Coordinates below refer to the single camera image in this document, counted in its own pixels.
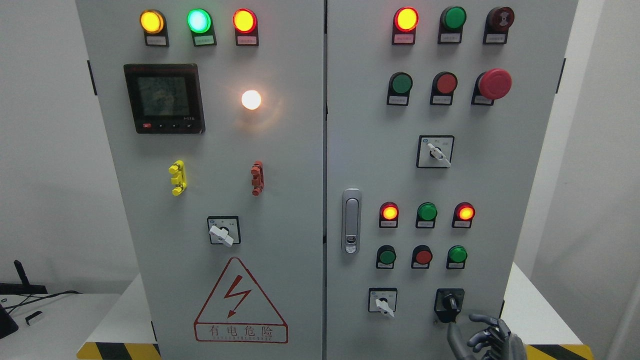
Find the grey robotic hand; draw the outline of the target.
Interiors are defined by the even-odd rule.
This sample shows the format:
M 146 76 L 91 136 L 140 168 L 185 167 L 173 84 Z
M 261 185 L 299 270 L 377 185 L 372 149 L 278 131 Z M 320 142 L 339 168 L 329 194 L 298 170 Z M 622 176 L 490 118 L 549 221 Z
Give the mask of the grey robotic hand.
M 487 328 L 475 333 L 469 340 L 462 337 L 459 326 L 450 322 L 446 339 L 457 360 L 474 360 L 473 353 L 487 348 L 483 360 L 526 360 L 528 358 L 522 339 L 512 332 L 503 319 L 484 314 L 470 314 L 472 322 L 487 324 Z

